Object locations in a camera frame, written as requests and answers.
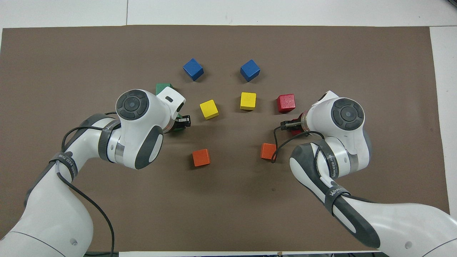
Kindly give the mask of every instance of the white floor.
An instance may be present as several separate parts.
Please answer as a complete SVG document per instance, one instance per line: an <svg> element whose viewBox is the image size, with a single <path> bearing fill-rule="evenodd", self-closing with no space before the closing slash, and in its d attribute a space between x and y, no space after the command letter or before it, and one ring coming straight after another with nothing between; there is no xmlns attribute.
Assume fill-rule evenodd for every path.
<svg viewBox="0 0 457 257"><path fill-rule="evenodd" d="M449 205L457 219L457 8L446 0L0 0L0 28L135 24L431 27ZM128 256L152 255L224 254Z"/></svg>

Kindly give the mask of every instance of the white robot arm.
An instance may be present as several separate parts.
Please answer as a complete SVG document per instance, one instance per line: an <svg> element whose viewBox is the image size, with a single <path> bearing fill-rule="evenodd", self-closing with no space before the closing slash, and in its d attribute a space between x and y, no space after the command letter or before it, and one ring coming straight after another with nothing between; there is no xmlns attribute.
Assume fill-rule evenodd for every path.
<svg viewBox="0 0 457 257"><path fill-rule="evenodd" d="M185 102L169 87L157 96L130 90L117 100L120 120L104 114L86 119L27 193L22 217L0 241L0 256L83 256L92 241L92 219L57 174L71 182L88 159L97 157L146 167L157 157L163 133L190 126L189 116L176 120Z"/></svg>
<svg viewBox="0 0 457 257"><path fill-rule="evenodd" d="M390 257L448 256L457 252L457 221L422 204L381 204L356 198L333 179L365 168L371 143L365 114L349 98L327 92L288 129L318 131L325 140L297 146L289 159L297 180L360 242Z"/></svg>

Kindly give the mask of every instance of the wooden block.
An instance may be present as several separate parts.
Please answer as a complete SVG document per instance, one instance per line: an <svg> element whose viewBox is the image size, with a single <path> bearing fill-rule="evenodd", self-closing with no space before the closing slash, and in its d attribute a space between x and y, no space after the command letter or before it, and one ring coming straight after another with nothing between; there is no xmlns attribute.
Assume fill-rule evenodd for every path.
<svg viewBox="0 0 457 257"><path fill-rule="evenodd" d="M280 95L276 99L279 112L290 112L295 109L295 96L293 94Z"/></svg>
<svg viewBox="0 0 457 257"><path fill-rule="evenodd" d="M192 157L194 158L195 167L211 163L211 160L209 159L208 149L202 149L192 152Z"/></svg>
<svg viewBox="0 0 457 257"><path fill-rule="evenodd" d="M241 66L239 71L241 72L241 75L244 77L244 79L249 82L253 78L257 77L257 75L260 73L260 68L257 66L255 61L251 59L243 66Z"/></svg>
<svg viewBox="0 0 457 257"><path fill-rule="evenodd" d="M170 83L157 83L157 84L155 84L155 95L158 95L166 87L173 88L173 86Z"/></svg>
<svg viewBox="0 0 457 257"><path fill-rule="evenodd" d="M207 120L219 115L219 111L216 108L216 103L214 102L213 99L211 99L207 102L201 103L200 109L202 110L203 116Z"/></svg>
<svg viewBox="0 0 457 257"><path fill-rule="evenodd" d="M203 67L194 58L188 61L182 68L193 81L196 81L203 75Z"/></svg>
<svg viewBox="0 0 457 257"><path fill-rule="evenodd" d="M292 136L295 136L295 135L302 133L303 131L296 129L296 130L291 130L290 132L292 133Z"/></svg>
<svg viewBox="0 0 457 257"><path fill-rule="evenodd" d="M241 92L241 110L254 110L256 93Z"/></svg>
<svg viewBox="0 0 457 257"><path fill-rule="evenodd" d="M260 158L271 160L275 151L276 151L275 144L263 143L262 148L260 149Z"/></svg>

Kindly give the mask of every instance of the brown paper mat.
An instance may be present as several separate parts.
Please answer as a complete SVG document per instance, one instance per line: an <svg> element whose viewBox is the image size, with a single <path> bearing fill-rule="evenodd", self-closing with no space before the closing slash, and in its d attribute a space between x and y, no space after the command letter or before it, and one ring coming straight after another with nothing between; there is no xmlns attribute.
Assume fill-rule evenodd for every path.
<svg viewBox="0 0 457 257"><path fill-rule="evenodd" d="M182 66L196 58L192 82ZM239 68L254 59L260 75ZM96 112L114 111L124 91L170 82L187 98L192 127L165 136L140 171L90 160L74 182L110 217L117 251L366 250L290 172L288 157L260 159L272 129L308 110L325 91L358 101L373 143L368 168L338 183L382 203L424 203L449 212L427 27L127 26L4 29L0 53L0 234L18 221L26 190L62 136ZM254 111L239 109L257 93ZM279 114L275 99L294 93ZM214 99L220 115L204 120ZM284 141L289 135L279 133ZM212 163L192 166L208 148ZM94 251L110 248L102 216Z"/></svg>

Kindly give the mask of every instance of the black cable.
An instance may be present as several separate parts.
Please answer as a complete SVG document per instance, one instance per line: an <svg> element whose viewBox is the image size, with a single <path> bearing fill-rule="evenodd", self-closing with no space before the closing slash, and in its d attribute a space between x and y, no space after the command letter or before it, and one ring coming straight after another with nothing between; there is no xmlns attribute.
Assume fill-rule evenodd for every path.
<svg viewBox="0 0 457 257"><path fill-rule="evenodd" d="M62 139L61 151L65 152L65 141L67 141L68 135L70 135L73 131L78 130L78 129L90 129L90 128L91 129L96 129L96 130L103 130L103 128L93 127L93 126L83 126L83 127L72 128L70 131L67 132L67 134L65 134L64 138Z"/></svg>
<svg viewBox="0 0 457 257"><path fill-rule="evenodd" d="M107 255L107 254L111 254L110 252L102 252L102 253L85 253L84 256L103 256L103 255Z"/></svg>
<svg viewBox="0 0 457 257"><path fill-rule="evenodd" d="M276 141L276 134L275 134L276 129L277 128L275 128L275 130L273 131L273 134L275 136L275 141ZM317 131L304 131L304 132L302 132L300 134L297 134L297 135L287 139L286 141L284 141L284 143L282 143L279 147L276 144L276 151L273 153L273 156L271 157L271 163L275 163L276 162L276 157L277 157L279 149L281 149L281 147L283 147L285 144L289 143L290 141L296 139L299 136L302 136L302 135L308 136L309 134L318 134L322 139L324 139L324 135L322 135L320 132L317 132Z"/></svg>
<svg viewBox="0 0 457 257"><path fill-rule="evenodd" d="M278 138L276 138L276 131L277 131L278 129L280 129L280 128L281 128L281 126L275 128L275 129L273 130L273 137L275 138L276 149L278 149Z"/></svg>
<svg viewBox="0 0 457 257"><path fill-rule="evenodd" d="M98 206L92 199L90 199L87 195L85 195L83 192L81 192L79 189L77 189L75 186L73 186L70 182L68 182L63 176L62 174L60 174L60 172L57 172L57 176L59 177L59 179L65 183L69 188L73 189L75 192L77 192L80 196L84 197L84 199L86 199L89 203L91 203L92 205L95 206L95 208L97 208L97 210L101 213L101 215L103 215L103 217L105 218L106 222L108 223L108 226L110 227L110 230L111 230L111 252L110 252L110 257L113 256L113 251L114 251L114 230L113 230L113 226L111 225L111 222L110 222L110 219L108 218L108 216L105 214L105 212L100 208L100 206Z"/></svg>
<svg viewBox="0 0 457 257"><path fill-rule="evenodd" d="M378 202L375 202L375 201L372 201L372 200L368 200L368 199L365 199L365 198L362 198L362 197L358 197L358 196L353 196L353 195L344 195L344 196L347 197L347 198L351 198L351 199L362 201L362 202L378 203Z"/></svg>

